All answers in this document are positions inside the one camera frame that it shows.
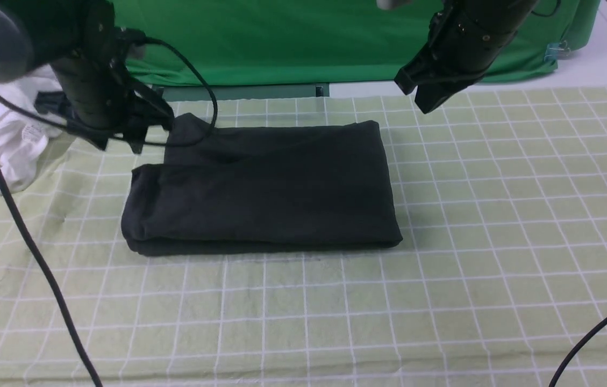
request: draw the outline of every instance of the clothing tag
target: clothing tag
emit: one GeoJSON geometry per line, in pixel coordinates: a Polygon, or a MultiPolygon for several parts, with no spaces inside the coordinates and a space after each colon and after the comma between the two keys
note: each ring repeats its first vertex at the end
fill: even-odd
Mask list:
{"type": "Polygon", "coordinates": [[[31,144],[40,141],[40,139],[43,138],[43,135],[45,135],[45,133],[43,133],[42,128],[31,124],[26,125],[24,129],[21,130],[21,139],[30,142],[31,144]]]}

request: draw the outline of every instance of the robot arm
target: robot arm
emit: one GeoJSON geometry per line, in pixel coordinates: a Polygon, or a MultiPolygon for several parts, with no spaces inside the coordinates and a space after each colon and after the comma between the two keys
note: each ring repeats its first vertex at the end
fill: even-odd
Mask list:
{"type": "MultiPolygon", "coordinates": [[[[428,41],[399,70],[397,85],[406,95],[419,86],[416,104],[432,112],[482,79],[538,1],[443,0],[444,8],[430,21],[428,41]]],[[[377,5],[391,9],[408,2],[377,0],[377,5]]],[[[46,95],[40,110],[122,134],[140,152],[133,144],[145,139],[148,125],[170,130],[173,113],[124,66],[129,49],[143,44],[143,33],[122,31],[114,21],[107,0],[0,0],[0,82],[50,63],[66,97],[46,95]]],[[[105,149],[106,139],[89,141],[105,149]]]]}
{"type": "Polygon", "coordinates": [[[65,118],[73,134],[101,150],[119,134],[140,153],[148,127],[171,130],[174,119],[126,69],[129,52],[145,41],[138,30],[115,27],[107,0],[0,0],[0,83],[49,63],[63,92],[41,93],[39,113],[65,118]]]}

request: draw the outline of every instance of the binder clip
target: binder clip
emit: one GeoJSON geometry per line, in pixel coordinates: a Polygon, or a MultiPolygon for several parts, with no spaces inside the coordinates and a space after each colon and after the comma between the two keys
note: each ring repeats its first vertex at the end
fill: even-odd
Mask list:
{"type": "Polygon", "coordinates": [[[544,61],[553,62],[559,58],[566,58],[571,54],[571,49],[568,47],[566,41],[551,42],[547,45],[547,51],[545,51],[544,61]]]}

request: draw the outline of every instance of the white grid line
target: white grid line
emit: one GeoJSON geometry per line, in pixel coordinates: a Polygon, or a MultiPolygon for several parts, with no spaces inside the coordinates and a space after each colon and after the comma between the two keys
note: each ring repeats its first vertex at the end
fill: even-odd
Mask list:
{"type": "MultiPolygon", "coordinates": [[[[382,109],[384,110],[384,98],[382,99],[382,109]]],[[[387,118],[387,113],[384,113],[384,119],[387,120],[387,122],[389,122],[388,118],[387,118]]],[[[420,127],[417,128],[418,133],[420,135],[420,138],[422,139],[423,135],[420,132],[420,127]]],[[[389,144],[391,145],[391,149],[392,152],[394,153],[394,160],[396,160],[396,149],[394,148],[394,139],[392,138],[391,132],[389,133],[389,144]]],[[[430,164],[428,164],[429,168],[430,168],[430,175],[434,176],[433,172],[432,172],[432,167],[430,166],[430,164]]],[[[404,183],[401,181],[401,171],[397,169],[397,175],[399,175],[399,187],[401,188],[401,193],[402,196],[404,198],[404,200],[406,200],[406,189],[404,189],[404,183]]],[[[438,192],[439,194],[439,189],[437,187],[437,184],[434,183],[434,189],[438,192]]],[[[416,260],[418,261],[418,269],[420,270],[420,277],[425,279],[425,272],[423,270],[423,265],[420,261],[420,254],[417,251],[417,245],[418,245],[418,241],[416,240],[416,235],[413,232],[413,221],[411,220],[411,214],[409,213],[409,210],[406,209],[406,217],[408,218],[409,221],[409,226],[411,228],[411,230],[409,231],[411,233],[411,242],[413,242],[413,246],[414,248],[416,248],[416,260]]],[[[444,371],[448,372],[449,371],[449,365],[448,365],[448,360],[446,358],[446,353],[444,352],[444,349],[441,345],[441,340],[439,340],[439,331],[437,329],[437,322],[436,319],[434,318],[434,312],[433,312],[433,302],[430,299],[430,292],[428,290],[428,286],[426,282],[423,282],[423,289],[425,291],[425,297],[427,299],[428,302],[428,309],[430,309],[430,318],[433,324],[433,332],[434,332],[434,336],[437,338],[438,340],[438,348],[439,348],[439,352],[441,352],[441,358],[442,358],[442,362],[443,362],[443,366],[444,366],[444,371]]],[[[449,382],[449,378],[447,377],[446,380],[446,387],[450,387],[450,382],[449,382]]]]}

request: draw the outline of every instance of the green backdrop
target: green backdrop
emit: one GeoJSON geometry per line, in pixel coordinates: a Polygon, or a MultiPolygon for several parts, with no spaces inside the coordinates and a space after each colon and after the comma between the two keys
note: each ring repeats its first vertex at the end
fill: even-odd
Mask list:
{"type": "MultiPolygon", "coordinates": [[[[113,0],[117,24],[144,30],[185,54],[211,85],[273,85],[393,79],[425,42],[439,0],[415,0],[391,12],[374,0],[113,0]]],[[[556,0],[541,0],[549,13],[556,0]]],[[[485,81],[554,71],[547,44],[574,34],[585,45],[598,0],[563,0],[552,18],[531,16],[485,81]]],[[[134,75],[158,85],[197,85],[161,47],[130,61],[134,75]]]]}

